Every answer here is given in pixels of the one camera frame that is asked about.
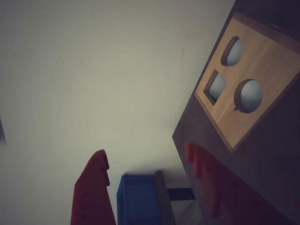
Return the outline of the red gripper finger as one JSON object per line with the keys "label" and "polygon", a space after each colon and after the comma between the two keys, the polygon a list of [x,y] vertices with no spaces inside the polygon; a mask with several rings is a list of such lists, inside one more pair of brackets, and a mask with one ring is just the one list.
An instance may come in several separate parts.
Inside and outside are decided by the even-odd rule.
{"label": "red gripper finger", "polygon": [[105,150],[96,151],[75,183],[72,225],[116,224],[107,187],[109,163]]}
{"label": "red gripper finger", "polygon": [[185,149],[210,216],[220,225],[294,224],[206,149],[193,142],[186,143]]}

